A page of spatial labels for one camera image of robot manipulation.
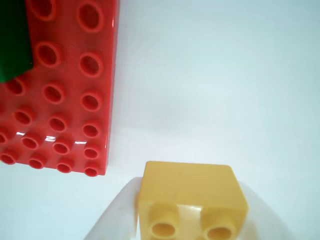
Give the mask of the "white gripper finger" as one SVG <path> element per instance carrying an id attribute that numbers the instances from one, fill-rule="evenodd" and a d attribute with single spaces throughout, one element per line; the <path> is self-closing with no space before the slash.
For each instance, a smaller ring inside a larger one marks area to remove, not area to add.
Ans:
<path id="1" fill-rule="evenodd" d="M 86 235 L 86 240 L 134 240 L 137 235 L 138 196 L 142 177 L 130 180 Z"/>
<path id="2" fill-rule="evenodd" d="M 279 215 L 245 183 L 239 183 L 249 210 L 238 240 L 294 240 L 295 237 Z"/>

